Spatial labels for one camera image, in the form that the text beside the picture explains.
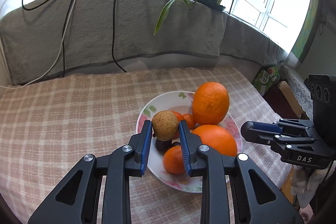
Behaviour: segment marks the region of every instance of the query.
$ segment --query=fruit bowl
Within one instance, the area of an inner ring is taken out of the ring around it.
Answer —
[[[174,110],[181,114],[192,114],[193,98],[194,92],[180,90],[166,92],[150,100],[140,112],[136,123],[136,133],[141,132],[145,120],[152,120],[152,117],[161,110]],[[224,120],[218,125],[228,130],[235,138],[238,153],[243,152],[242,137],[235,121],[230,115],[230,110]],[[152,138],[147,167],[159,180],[170,187],[189,193],[202,193],[202,177],[191,178],[186,173],[174,175],[164,169],[163,153],[156,149],[155,138]]]

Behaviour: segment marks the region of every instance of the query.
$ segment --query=orange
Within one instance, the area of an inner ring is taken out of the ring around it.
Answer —
[[[203,144],[211,146],[223,155],[232,157],[237,155],[235,138],[225,128],[204,124],[194,129],[193,134],[199,135]]]
[[[171,110],[171,112],[173,112],[178,120],[178,122],[181,122],[182,120],[184,120],[184,117],[181,113]],[[173,139],[177,139],[179,137],[179,132],[176,132],[175,136],[173,137]]]
[[[178,120],[178,122],[181,122],[182,120],[184,120],[184,117],[181,113],[178,113],[177,111],[173,111],[171,110],[171,112],[173,112]]]
[[[186,120],[187,124],[188,124],[188,128],[189,129],[193,129],[196,125],[196,121],[194,116],[192,116],[189,113],[183,114],[184,119]]]
[[[219,124],[229,109],[230,100],[226,88],[216,82],[207,82],[195,92],[192,110],[196,122]]]
[[[165,170],[169,173],[177,175],[184,173],[181,146],[174,146],[164,154],[163,166]]]

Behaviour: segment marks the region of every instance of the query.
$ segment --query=brown kiwi fruit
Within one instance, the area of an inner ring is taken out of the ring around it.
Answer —
[[[161,141],[171,140],[179,129],[179,121],[175,114],[169,110],[162,110],[152,118],[155,137]]]

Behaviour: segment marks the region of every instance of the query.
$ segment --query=pink checkered cloth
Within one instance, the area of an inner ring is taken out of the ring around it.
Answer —
[[[228,89],[229,113],[239,128],[245,121],[279,119],[233,68],[71,75],[4,94],[0,100],[0,193],[13,213],[27,223],[81,157],[110,154],[127,144],[140,111],[152,98],[172,90],[195,91],[207,81]],[[267,146],[245,141],[243,151],[278,187],[282,185],[290,165],[282,163],[279,155]],[[175,190],[149,170],[142,178],[130,178],[130,199],[134,224],[200,221],[201,195]]]

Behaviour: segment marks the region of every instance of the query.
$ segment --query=camera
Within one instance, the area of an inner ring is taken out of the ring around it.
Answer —
[[[309,86],[316,131],[330,147],[336,148],[336,76],[309,75]]]

